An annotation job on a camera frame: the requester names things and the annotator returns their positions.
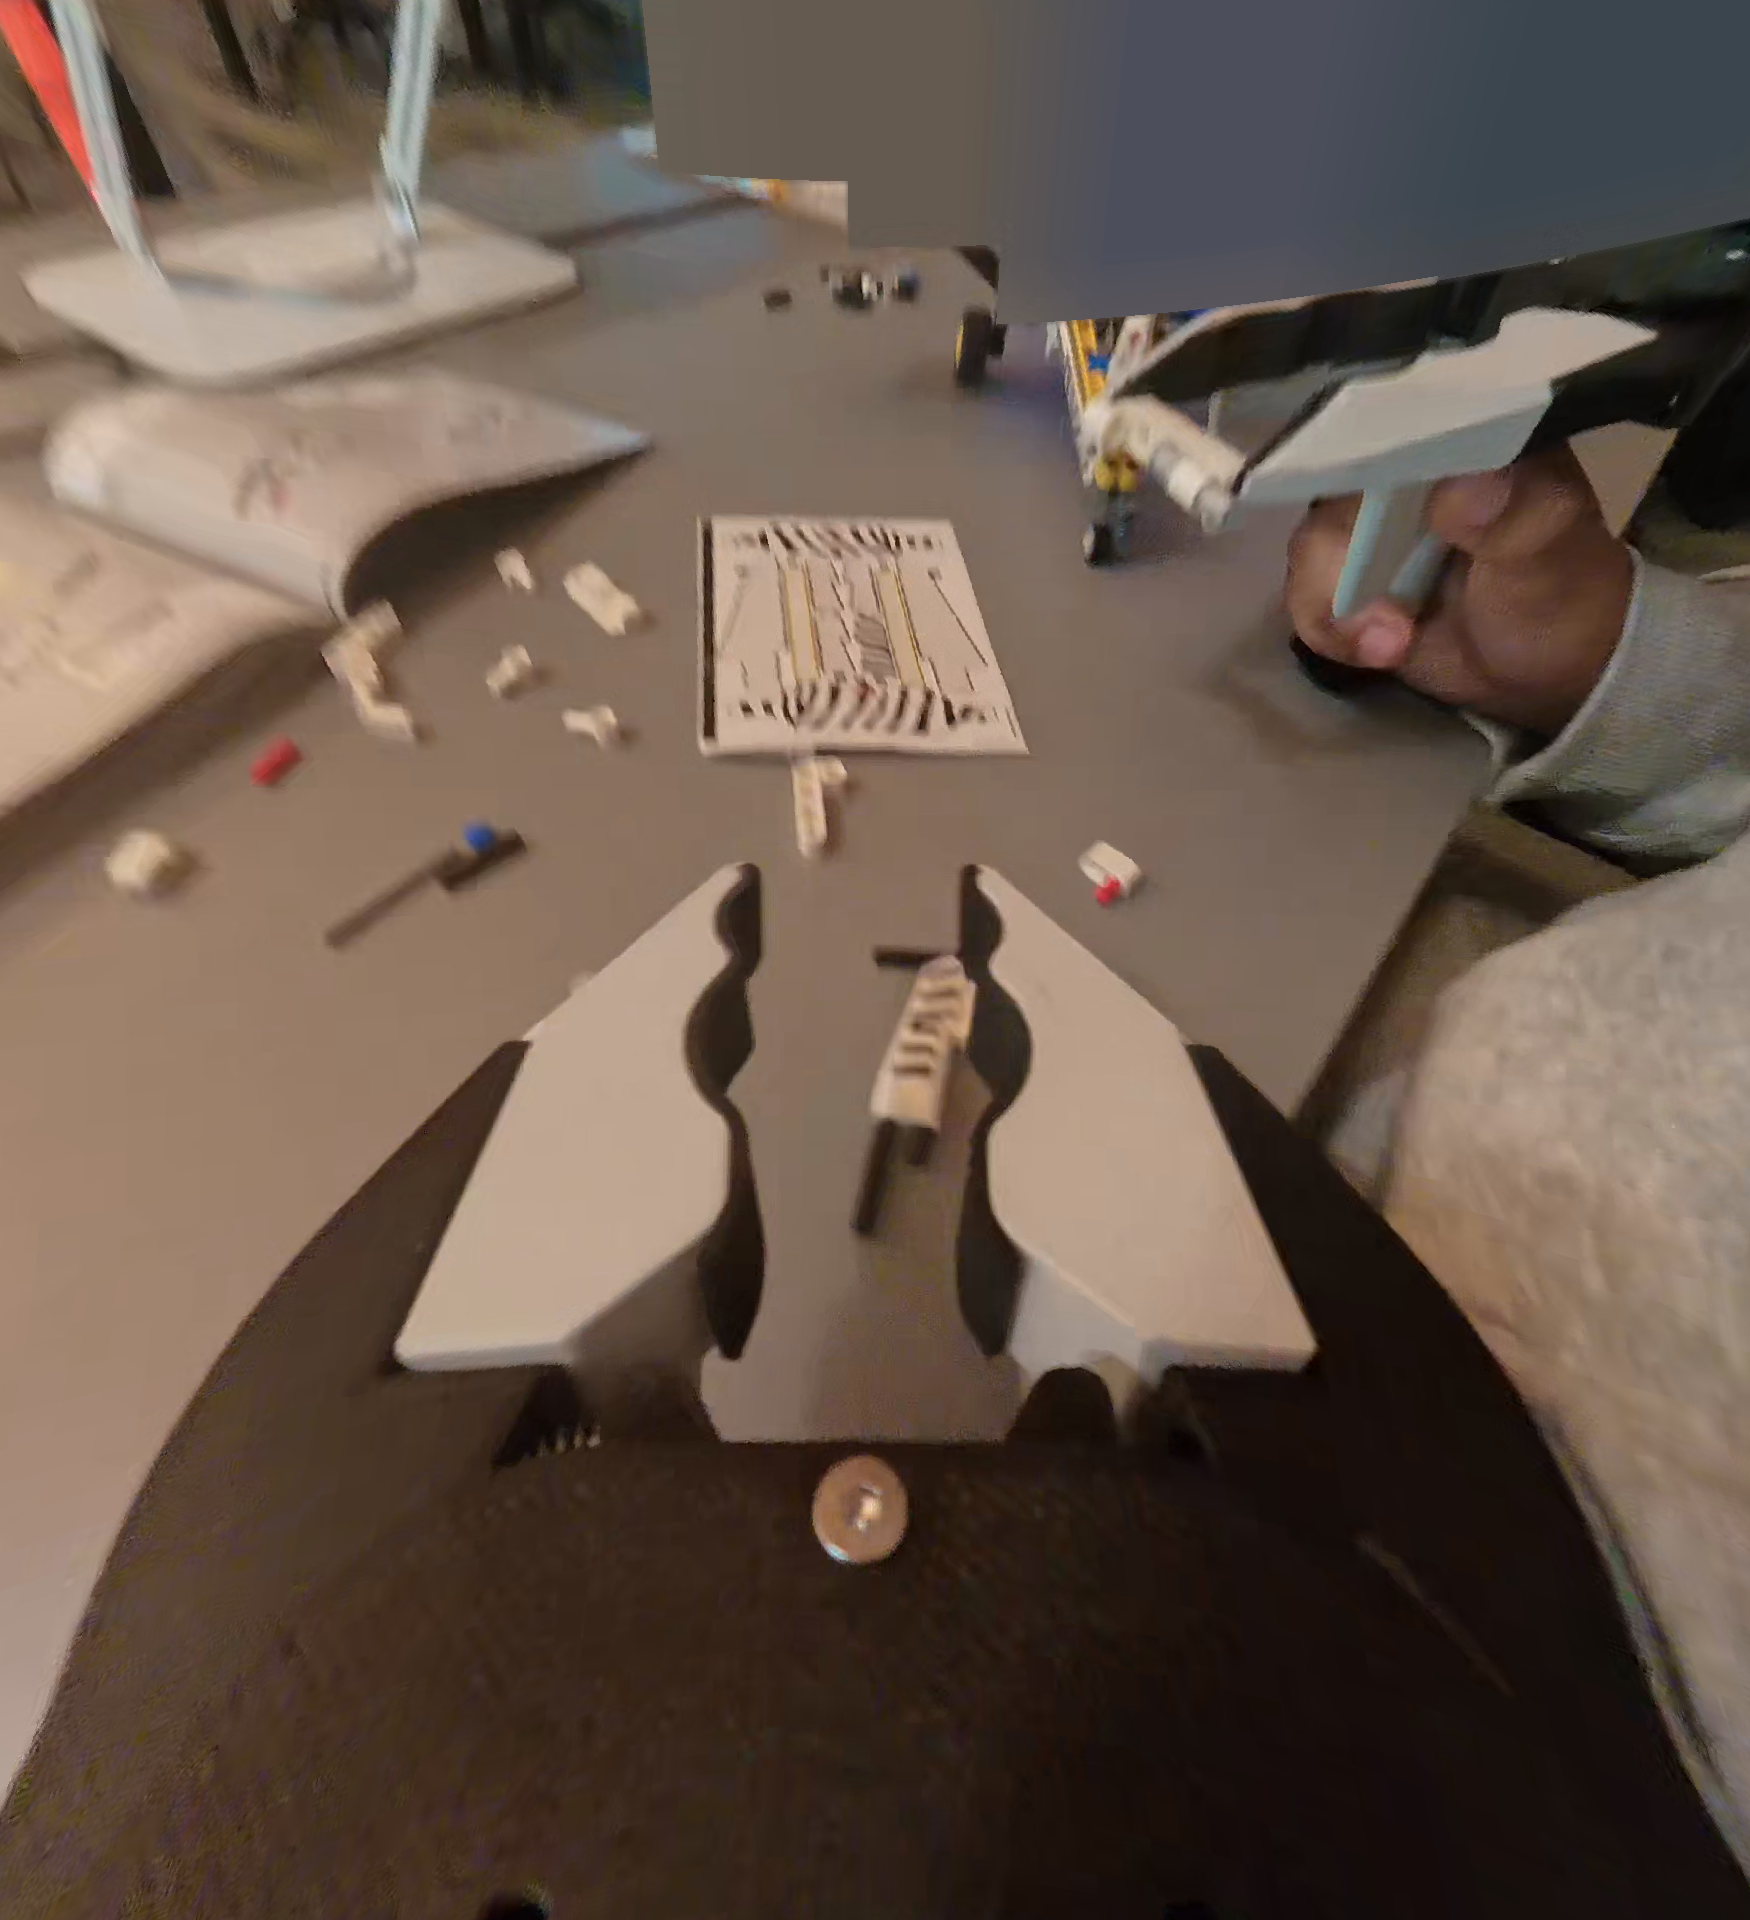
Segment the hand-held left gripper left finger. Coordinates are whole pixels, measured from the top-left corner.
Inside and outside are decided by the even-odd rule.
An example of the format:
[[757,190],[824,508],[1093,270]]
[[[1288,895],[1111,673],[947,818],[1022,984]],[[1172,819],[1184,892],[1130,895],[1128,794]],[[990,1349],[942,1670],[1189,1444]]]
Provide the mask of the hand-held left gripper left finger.
[[718,865],[530,1030],[396,1336],[403,1369],[745,1351],[767,1248],[730,1091],[758,960],[761,873]]

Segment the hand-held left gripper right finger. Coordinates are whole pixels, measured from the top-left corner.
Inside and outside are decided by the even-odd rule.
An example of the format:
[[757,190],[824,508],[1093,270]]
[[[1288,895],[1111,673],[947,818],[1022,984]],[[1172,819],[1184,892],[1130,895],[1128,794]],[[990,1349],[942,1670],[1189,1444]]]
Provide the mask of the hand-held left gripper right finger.
[[1301,1371],[1298,1292],[1173,1020],[1001,871],[961,881],[978,984],[959,1292],[1031,1392],[1089,1371],[1143,1396],[1180,1365]]

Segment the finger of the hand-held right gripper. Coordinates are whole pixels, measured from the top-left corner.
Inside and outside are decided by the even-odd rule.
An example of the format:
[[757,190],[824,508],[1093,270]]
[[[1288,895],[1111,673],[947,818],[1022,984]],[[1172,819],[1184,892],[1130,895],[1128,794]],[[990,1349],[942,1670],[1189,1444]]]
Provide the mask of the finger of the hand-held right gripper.
[[1272,508],[1504,467],[1567,381],[1653,339],[1653,327],[1588,310],[1514,310],[1477,345],[1345,381],[1244,462],[1233,496]]
[[1301,371],[1399,362],[1442,331],[1444,283],[1369,287],[1307,301],[1231,304],[1173,327],[1122,369],[1109,396],[1160,396],[1192,406],[1217,391]]

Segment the white lego connector with holes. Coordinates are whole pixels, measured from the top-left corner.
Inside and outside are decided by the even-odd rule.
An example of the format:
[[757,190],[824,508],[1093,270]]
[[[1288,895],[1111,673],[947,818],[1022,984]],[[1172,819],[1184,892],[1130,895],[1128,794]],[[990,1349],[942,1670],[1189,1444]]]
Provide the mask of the white lego connector with holes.
[[1204,487],[1204,432],[1160,396],[1093,396],[1075,426],[1082,480],[1091,491],[1122,493],[1152,480],[1184,513]]

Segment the black lego rod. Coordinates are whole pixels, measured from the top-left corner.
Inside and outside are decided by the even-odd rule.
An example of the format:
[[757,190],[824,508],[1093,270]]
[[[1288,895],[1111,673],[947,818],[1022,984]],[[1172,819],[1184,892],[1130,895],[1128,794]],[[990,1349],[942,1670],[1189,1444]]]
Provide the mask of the black lego rod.
[[936,1128],[920,1121],[875,1118],[866,1138],[862,1182],[856,1190],[852,1231],[862,1237],[878,1234],[886,1209],[890,1183],[897,1165],[920,1166],[936,1152]]

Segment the striped lego piece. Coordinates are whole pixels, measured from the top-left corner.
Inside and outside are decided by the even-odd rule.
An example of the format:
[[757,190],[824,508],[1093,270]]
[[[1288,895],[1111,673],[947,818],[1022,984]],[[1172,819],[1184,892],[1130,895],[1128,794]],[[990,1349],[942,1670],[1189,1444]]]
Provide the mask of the striped lego piece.
[[970,1045],[978,988],[954,954],[926,960],[873,1079],[870,1115],[897,1129],[942,1133],[949,1082]]

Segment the yellow black lego model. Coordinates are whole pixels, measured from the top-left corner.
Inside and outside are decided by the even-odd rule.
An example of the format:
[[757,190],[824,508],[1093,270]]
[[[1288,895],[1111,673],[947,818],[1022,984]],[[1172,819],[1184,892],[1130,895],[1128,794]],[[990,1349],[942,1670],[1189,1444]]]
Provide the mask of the yellow black lego model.
[[[1103,393],[1111,371],[1128,369],[1160,339],[1180,327],[1204,318],[1207,310],[1172,310],[1138,318],[1089,318],[1048,322],[1042,330],[1045,352],[1059,362],[1062,388],[1068,401],[1072,432],[1081,433],[1086,406]],[[954,384],[964,391],[978,391],[990,369],[1005,352],[1005,322],[995,304],[970,304],[961,313],[954,342]],[[1082,555],[1089,565],[1120,562],[1143,486],[1143,472],[1128,457],[1103,457],[1076,442],[1081,476],[1089,491],[1089,521],[1082,534]]]

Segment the white angled lego beam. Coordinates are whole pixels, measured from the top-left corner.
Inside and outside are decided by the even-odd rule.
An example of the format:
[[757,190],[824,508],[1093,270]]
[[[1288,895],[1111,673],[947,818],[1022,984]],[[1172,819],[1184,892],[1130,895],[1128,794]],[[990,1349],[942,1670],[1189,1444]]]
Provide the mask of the white angled lego beam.
[[352,707],[393,707],[382,655],[400,636],[400,619],[383,599],[355,609],[325,643],[322,659]]

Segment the lego instruction booklet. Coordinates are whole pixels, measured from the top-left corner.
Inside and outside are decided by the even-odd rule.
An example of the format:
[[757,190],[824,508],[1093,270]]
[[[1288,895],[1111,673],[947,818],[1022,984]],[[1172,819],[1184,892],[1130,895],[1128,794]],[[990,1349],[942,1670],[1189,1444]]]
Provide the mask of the lego instruction booklet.
[[393,527],[647,452],[616,419],[454,371],[120,385],[0,491],[0,822],[231,660],[346,615]]

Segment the person's right hand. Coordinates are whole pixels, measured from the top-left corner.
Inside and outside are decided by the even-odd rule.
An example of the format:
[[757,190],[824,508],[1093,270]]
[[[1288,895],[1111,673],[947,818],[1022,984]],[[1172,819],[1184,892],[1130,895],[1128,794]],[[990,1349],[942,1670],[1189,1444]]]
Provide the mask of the person's right hand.
[[1385,597],[1334,612],[1355,520],[1352,493],[1319,500],[1291,537],[1282,602],[1298,641],[1517,736],[1561,736],[1602,682],[1636,581],[1576,453],[1444,480],[1430,531],[1449,565],[1422,608]]

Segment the zebra sticker sheet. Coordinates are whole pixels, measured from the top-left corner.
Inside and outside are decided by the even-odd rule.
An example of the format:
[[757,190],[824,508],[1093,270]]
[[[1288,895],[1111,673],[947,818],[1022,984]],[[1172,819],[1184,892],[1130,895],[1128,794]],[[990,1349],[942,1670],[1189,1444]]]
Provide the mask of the zebra sticker sheet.
[[997,646],[944,517],[696,524],[704,758],[1022,758]]

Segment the person's grey sweatshirt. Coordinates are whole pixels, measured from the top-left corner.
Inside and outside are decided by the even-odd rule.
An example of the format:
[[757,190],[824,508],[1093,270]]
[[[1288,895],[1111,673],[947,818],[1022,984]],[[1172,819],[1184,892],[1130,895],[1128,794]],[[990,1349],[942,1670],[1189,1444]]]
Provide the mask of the person's grey sweatshirt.
[[1750,829],[1442,997],[1389,1217],[1561,1454],[1750,1876]]

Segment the white monitor base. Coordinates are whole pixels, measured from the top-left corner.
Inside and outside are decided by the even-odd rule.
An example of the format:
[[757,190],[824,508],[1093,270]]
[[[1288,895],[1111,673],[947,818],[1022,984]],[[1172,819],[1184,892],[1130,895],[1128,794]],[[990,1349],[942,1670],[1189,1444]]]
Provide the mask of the white monitor base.
[[51,3],[115,247],[24,267],[32,304],[143,371],[248,388],[575,294],[572,256],[423,202],[442,13],[442,3],[397,4],[372,192],[157,237],[95,4]]

